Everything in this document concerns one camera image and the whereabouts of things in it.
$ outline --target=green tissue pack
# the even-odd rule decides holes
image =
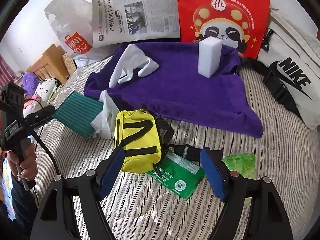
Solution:
[[[159,164],[162,178],[155,171],[148,174],[178,196],[187,200],[204,178],[203,168],[168,151]]]
[[[239,172],[244,178],[257,179],[254,153],[233,154],[222,159],[230,171]]]

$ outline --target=wooden headboard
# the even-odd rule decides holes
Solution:
[[[62,84],[65,84],[69,73],[62,59],[64,53],[63,49],[59,49],[55,44],[52,44],[42,54],[43,56],[27,69],[27,72],[36,74],[40,80],[56,78]]]

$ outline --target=pillow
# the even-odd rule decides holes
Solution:
[[[23,109],[23,118],[25,118],[26,116],[28,116],[29,114],[38,112],[39,110],[42,109],[42,107],[44,106],[44,102],[42,101],[41,96],[39,95],[34,95],[31,99],[37,100],[29,100],[24,104],[24,109]]]
[[[48,106],[50,104],[50,98],[53,95],[54,91],[57,89],[56,80],[54,78],[46,79],[40,81],[35,95],[41,96],[42,100],[44,101],[44,105]]]

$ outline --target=purple plush toy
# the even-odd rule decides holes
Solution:
[[[40,79],[34,73],[25,73],[22,78],[23,89],[32,97],[37,89]]]

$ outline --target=yellow bag with black stripes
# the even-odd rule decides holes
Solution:
[[[166,133],[167,138],[171,138],[173,129],[167,123],[166,125],[172,130]],[[131,173],[157,171],[156,164],[164,152],[156,120],[144,109],[118,113],[115,146],[121,146],[126,153],[121,171]]]

